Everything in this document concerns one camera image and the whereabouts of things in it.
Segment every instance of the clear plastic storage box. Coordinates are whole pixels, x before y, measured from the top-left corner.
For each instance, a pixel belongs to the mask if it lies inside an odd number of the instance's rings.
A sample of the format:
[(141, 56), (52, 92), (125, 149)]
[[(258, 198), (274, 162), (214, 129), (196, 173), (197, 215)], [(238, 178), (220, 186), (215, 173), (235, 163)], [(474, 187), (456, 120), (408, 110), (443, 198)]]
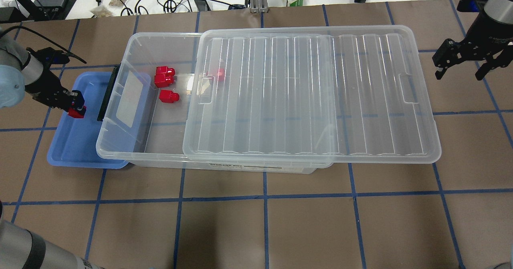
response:
[[(158, 100), (160, 65), (177, 72), (177, 103)], [(133, 35), (97, 152), (141, 166), (308, 173), (432, 163), (441, 147), (411, 30), (330, 26)]]

